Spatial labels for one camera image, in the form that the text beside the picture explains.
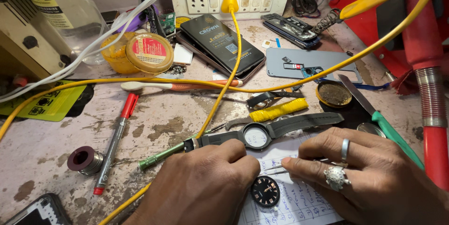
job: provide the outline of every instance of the red pipe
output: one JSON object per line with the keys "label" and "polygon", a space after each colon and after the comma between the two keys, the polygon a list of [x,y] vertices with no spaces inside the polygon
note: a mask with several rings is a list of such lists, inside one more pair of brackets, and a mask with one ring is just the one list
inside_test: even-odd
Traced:
{"label": "red pipe", "polygon": [[[410,13],[418,0],[406,3]],[[449,191],[447,120],[440,72],[443,47],[431,1],[402,32],[402,39],[421,93],[426,174],[438,187]]]}
{"label": "red pipe", "polygon": [[449,191],[449,178],[447,174],[449,171],[448,159],[446,129],[425,126],[424,164],[426,165],[426,174],[437,186],[446,191]]}

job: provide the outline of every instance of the workbench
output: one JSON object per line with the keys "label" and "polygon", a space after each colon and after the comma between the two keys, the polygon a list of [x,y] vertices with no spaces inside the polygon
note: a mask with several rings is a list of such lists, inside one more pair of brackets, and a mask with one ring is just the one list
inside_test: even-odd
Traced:
{"label": "workbench", "polygon": [[[294,15],[286,12],[285,16]],[[311,25],[319,19],[304,19]],[[225,22],[233,26],[232,21]],[[263,41],[280,39],[281,47],[297,47],[262,25],[262,20],[239,21],[243,37],[258,49]],[[335,24],[321,35],[318,50],[358,53],[366,46],[344,23]],[[356,62],[364,84],[383,85],[386,68],[373,54]],[[184,73],[185,79],[212,80],[213,67],[194,57]],[[118,77],[145,77],[145,73],[121,75],[107,63],[99,66],[81,64],[72,79],[97,79]],[[267,88],[293,82],[293,79],[269,77],[263,67],[243,87]],[[310,82],[301,89],[309,107],[295,114],[323,112],[315,95],[317,84]],[[394,89],[383,91],[361,90],[375,109],[380,110],[391,125],[415,150],[423,156],[423,129],[421,105],[418,94],[396,95]],[[145,88],[129,119],[117,151],[115,165],[103,195],[93,195],[95,177],[70,171],[67,158],[78,147],[91,146],[106,153],[115,130],[116,119],[127,98],[119,83],[102,83],[95,86],[95,95],[83,113],[61,122],[34,119],[15,121],[0,143],[0,224],[25,208],[44,193],[56,193],[62,201],[73,224],[97,224],[111,211],[129,199],[154,179],[161,164],[140,172],[137,161],[182,142],[199,131],[211,110],[218,90],[193,90],[186,92],[162,91]],[[225,121],[247,116],[247,93],[229,91],[224,96],[209,128]],[[131,213],[136,205],[131,205]]]}

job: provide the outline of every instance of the plastic bottle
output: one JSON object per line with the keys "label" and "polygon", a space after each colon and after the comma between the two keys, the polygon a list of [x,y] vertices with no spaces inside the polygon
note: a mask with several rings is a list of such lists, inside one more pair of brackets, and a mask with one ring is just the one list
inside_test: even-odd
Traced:
{"label": "plastic bottle", "polygon": [[[92,0],[31,1],[77,55],[109,30]],[[88,65],[98,65],[105,60],[98,53],[87,56],[83,62]]]}

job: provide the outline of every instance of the circuit board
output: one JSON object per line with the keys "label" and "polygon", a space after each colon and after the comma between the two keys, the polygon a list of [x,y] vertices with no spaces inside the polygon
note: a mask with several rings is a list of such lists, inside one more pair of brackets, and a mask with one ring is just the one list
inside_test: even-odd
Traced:
{"label": "circuit board", "polygon": [[170,35],[175,32],[176,16],[175,13],[168,13],[159,16],[159,22],[165,35]]}

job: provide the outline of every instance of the green screwdriver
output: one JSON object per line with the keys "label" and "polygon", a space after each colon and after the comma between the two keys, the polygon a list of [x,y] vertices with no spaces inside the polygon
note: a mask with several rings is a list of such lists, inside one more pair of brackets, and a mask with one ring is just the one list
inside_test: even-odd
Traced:
{"label": "green screwdriver", "polygon": [[[221,124],[221,125],[218,125],[217,127],[212,128],[212,129],[210,129],[210,130],[206,130],[206,131],[204,132],[204,135],[213,133],[213,132],[215,132],[215,131],[221,129],[221,128],[224,127],[225,125],[226,125],[226,123]],[[190,138],[195,138],[197,135],[198,135],[198,134],[189,136],[188,138],[186,138],[186,140],[187,140],[187,139],[190,139]],[[184,142],[179,143],[179,144],[177,144],[177,145],[175,145],[175,146],[173,146],[173,147],[171,147],[171,148],[169,148],[169,149],[167,149],[167,150],[161,151],[160,153],[157,153],[157,154],[155,154],[155,155],[149,156],[149,157],[146,158],[145,160],[139,161],[138,168],[139,168],[141,171],[143,171],[143,170],[147,169],[148,167],[150,167],[151,165],[154,165],[155,163],[159,162],[161,159],[164,159],[164,158],[168,157],[169,155],[171,155],[171,154],[173,154],[173,153],[175,153],[175,152],[177,152],[177,151],[180,151],[180,150],[182,150],[182,149],[184,149]]]}

